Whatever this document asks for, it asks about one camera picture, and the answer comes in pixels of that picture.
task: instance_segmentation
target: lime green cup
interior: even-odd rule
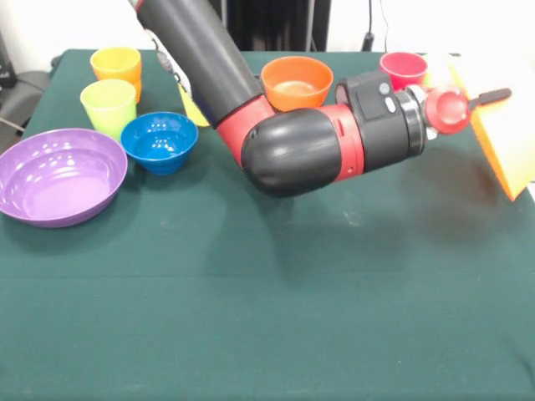
[[[136,117],[135,87],[122,79],[102,79],[86,86],[80,102],[93,127],[117,141]]]

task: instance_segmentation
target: plastic cup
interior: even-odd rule
[[[415,53],[386,53],[380,58],[379,68],[390,76],[394,91],[398,91],[408,85],[422,85],[427,62]]]
[[[123,79],[135,87],[135,102],[141,99],[141,53],[136,48],[102,48],[93,53],[91,67],[97,79]]]
[[[316,58],[287,56],[260,73],[269,103],[280,111],[321,106],[333,84],[333,71]]]
[[[122,79],[103,79],[86,86],[80,102],[93,127],[117,141],[136,116],[135,87]]]

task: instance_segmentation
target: green tablecloth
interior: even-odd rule
[[[90,54],[64,55],[28,135],[90,127]],[[181,112],[143,56],[139,113]],[[379,58],[315,56],[336,79]],[[202,129],[182,172],[131,165],[83,225],[0,218],[0,398],[533,399],[534,239],[531,197],[507,201],[470,130],[274,200]]]

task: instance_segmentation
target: button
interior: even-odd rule
[[[395,113],[395,104],[392,98],[386,98],[385,104],[386,104],[386,108],[388,109],[388,111],[390,111],[391,113]]]
[[[383,82],[381,85],[379,85],[379,93],[384,95],[389,94],[390,86],[386,82]]]

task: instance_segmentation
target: purple plate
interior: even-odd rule
[[[91,129],[43,132],[0,155],[0,211],[39,227],[66,227],[99,214],[126,177],[119,142]]]

